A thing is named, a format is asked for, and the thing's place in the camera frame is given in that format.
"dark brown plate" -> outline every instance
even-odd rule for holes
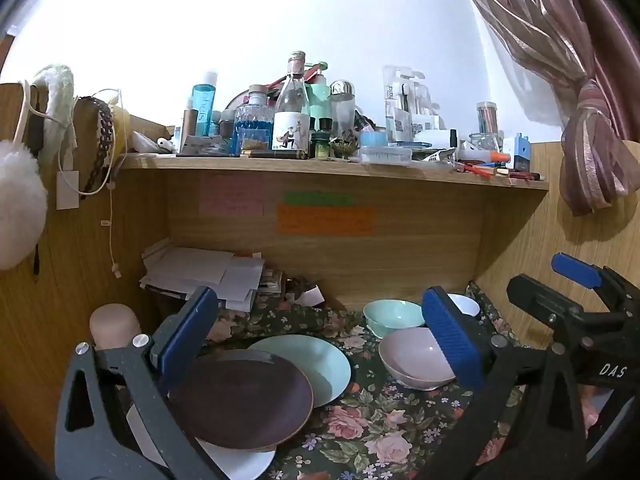
[[[215,446],[265,449],[294,436],[313,391],[291,362],[258,350],[196,359],[169,402],[183,430]]]

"yellow object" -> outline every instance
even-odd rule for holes
[[[118,91],[102,90],[95,96],[107,103],[111,110],[113,134],[115,135],[114,152],[112,155],[116,157],[124,153],[125,136],[127,137],[127,145],[132,146],[131,136],[133,134],[133,129],[131,128],[131,115],[127,112],[126,108],[122,108],[122,103],[118,102]]]

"wooden shelf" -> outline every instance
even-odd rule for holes
[[[158,155],[150,157],[130,156],[122,165],[124,170],[234,170],[234,171],[277,171],[281,173],[338,174],[351,176],[374,176],[379,178],[400,178],[407,180],[427,180],[431,182],[451,182],[453,184],[475,184],[476,186],[517,187],[520,189],[548,190],[548,182],[535,182],[494,176],[482,178],[471,173],[460,173],[449,166],[434,163],[428,168],[384,166],[338,162],[332,160],[284,160],[277,158],[235,158],[235,157],[179,157]]]

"white fluffy pom-pom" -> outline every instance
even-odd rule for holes
[[[0,142],[0,269],[11,269],[38,243],[47,219],[47,191],[23,146]]]

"pink curtain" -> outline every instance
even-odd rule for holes
[[[626,101],[611,91],[617,79],[604,56],[596,59],[578,0],[473,1],[513,59],[547,80],[570,116],[560,190],[573,213],[588,214],[639,189],[640,165],[614,128],[638,129],[618,113]]]
[[[578,0],[595,54],[596,81],[607,98],[614,131],[640,142],[640,44],[609,0]]]

